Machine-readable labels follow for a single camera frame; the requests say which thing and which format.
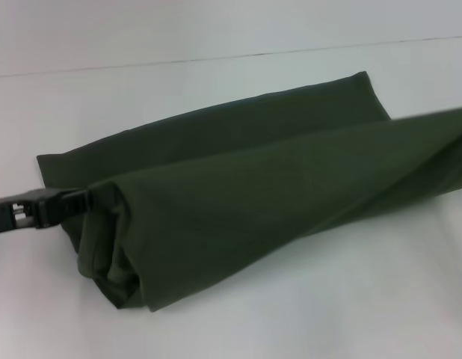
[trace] white table surface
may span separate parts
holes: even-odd
[[[361,70],[394,118],[462,106],[462,38],[128,66],[462,35],[462,1],[134,0],[135,22],[92,2],[89,37],[73,30],[84,3],[0,0],[0,197],[41,187],[38,154]],[[157,313],[116,310],[60,229],[1,234],[0,358],[462,358],[462,191],[300,239]]]

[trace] metal part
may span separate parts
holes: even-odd
[[[53,227],[90,210],[90,195],[86,190],[36,189],[0,199],[0,233]]]

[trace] white background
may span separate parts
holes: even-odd
[[[0,0],[0,197],[38,154],[362,70],[393,118],[461,107],[462,0]],[[157,313],[114,309],[60,229],[1,234],[0,358],[462,358],[462,191]]]

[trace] olive green fabric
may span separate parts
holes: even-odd
[[[191,112],[38,158],[86,187],[64,224],[117,307],[160,309],[300,236],[462,187],[462,109],[389,121],[365,73]]]

